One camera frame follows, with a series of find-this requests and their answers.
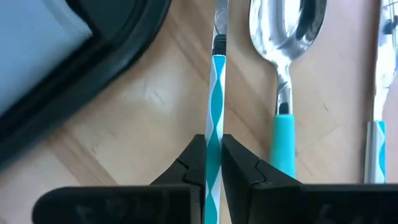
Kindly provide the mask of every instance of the teal plastic handle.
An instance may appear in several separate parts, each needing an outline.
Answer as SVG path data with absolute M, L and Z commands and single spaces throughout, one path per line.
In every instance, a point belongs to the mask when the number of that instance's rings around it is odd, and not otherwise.
M 386 183 L 386 124 L 384 121 L 368 123 L 365 156 L 365 184 Z
M 274 118 L 274 136 L 269 160 L 271 165 L 295 178 L 295 133 L 292 114 L 280 114 Z

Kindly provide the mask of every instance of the metal spoon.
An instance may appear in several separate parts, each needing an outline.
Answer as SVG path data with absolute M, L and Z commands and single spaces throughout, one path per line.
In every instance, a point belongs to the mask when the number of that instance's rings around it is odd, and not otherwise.
M 250 36 L 260 55 L 278 73 L 270 163 L 295 177 L 295 131 L 289 65 L 317 37 L 326 0 L 251 0 Z
M 382 0 L 380 4 L 373 113 L 366 138 L 364 181 L 367 184 L 386 183 L 386 124 L 382 113 L 398 69 L 398 4 L 393 0 Z

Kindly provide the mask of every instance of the teal handle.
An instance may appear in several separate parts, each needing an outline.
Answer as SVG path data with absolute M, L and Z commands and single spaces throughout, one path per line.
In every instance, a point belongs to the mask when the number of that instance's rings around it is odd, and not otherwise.
M 275 116 L 269 160 L 275 168 L 293 178 L 296 177 L 294 116 L 292 114 Z
M 386 183 L 386 124 L 368 123 L 365 154 L 365 184 Z

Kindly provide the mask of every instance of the metal utensil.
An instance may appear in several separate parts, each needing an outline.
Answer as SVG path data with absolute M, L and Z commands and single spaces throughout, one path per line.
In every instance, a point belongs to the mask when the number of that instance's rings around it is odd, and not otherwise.
M 220 221 L 221 139 L 224 126 L 228 0 L 216 0 L 206 119 L 205 224 Z
M 374 72 L 374 101 L 372 120 L 368 123 L 366 138 L 365 183 L 386 182 L 386 124 L 382 111 L 390 85 L 397 71 L 398 5 L 381 0 L 377 38 L 376 69 Z
M 295 132 L 289 65 L 317 37 L 326 0 L 251 0 L 250 36 L 260 55 L 276 68 L 277 99 L 271 164 L 295 177 Z

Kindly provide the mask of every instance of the wooden table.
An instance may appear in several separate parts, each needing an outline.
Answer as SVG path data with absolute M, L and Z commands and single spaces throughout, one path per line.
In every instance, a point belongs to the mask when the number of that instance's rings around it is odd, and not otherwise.
M 297 178 L 363 181 L 377 1 L 329 1 L 323 29 L 291 66 Z M 174 0 L 139 63 L 0 172 L 0 224 L 29 223 L 46 191 L 149 184 L 205 130 L 214 0 Z M 230 0 L 224 131 L 267 160 L 275 71 L 254 50 L 249 0 Z M 398 83 L 385 108 L 387 181 L 398 180 Z M 221 222 L 230 223 L 222 199 Z

